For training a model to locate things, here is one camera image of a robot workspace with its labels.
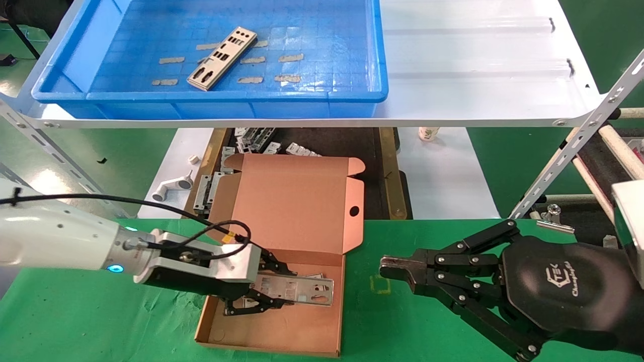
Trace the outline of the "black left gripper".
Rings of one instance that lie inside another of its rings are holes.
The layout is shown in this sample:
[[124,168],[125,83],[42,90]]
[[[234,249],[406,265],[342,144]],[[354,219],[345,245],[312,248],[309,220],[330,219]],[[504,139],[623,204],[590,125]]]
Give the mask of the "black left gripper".
[[[267,249],[261,250],[259,271],[270,271],[277,275],[290,277],[297,276],[297,273],[290,270],[285,262],[279,261],[274,253]],[[272,298],[260,292],[250,292],[249,283],[224,282],[216,278],[169,268],[154,268],[143,284],[202,296],[216,296],[223,299],[224,315],[226,316],[260,314],[270,309],[281,309],[283,306],[294,305],[293,301],[283,298]],[[249,299],[255,304],[250,307],[235,307],[234,300],[239,298]]]

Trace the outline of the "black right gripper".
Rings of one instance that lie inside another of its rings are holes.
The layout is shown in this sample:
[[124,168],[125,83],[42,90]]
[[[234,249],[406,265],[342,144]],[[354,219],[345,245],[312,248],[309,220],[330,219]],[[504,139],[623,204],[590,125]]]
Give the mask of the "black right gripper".
[[[642,352],[642,288],[623,250],[525,236],[502,250],[501,259],[489,253],[518,236],[517,222],[504,220],[442,249],[383,256],[380,275],[439,300],[517,361],[534,360],[543,338],[591,350]],[[467,278],[445,273],[490,276],[501,261],[504,314],[543,338],[518,330],[486,307]]]

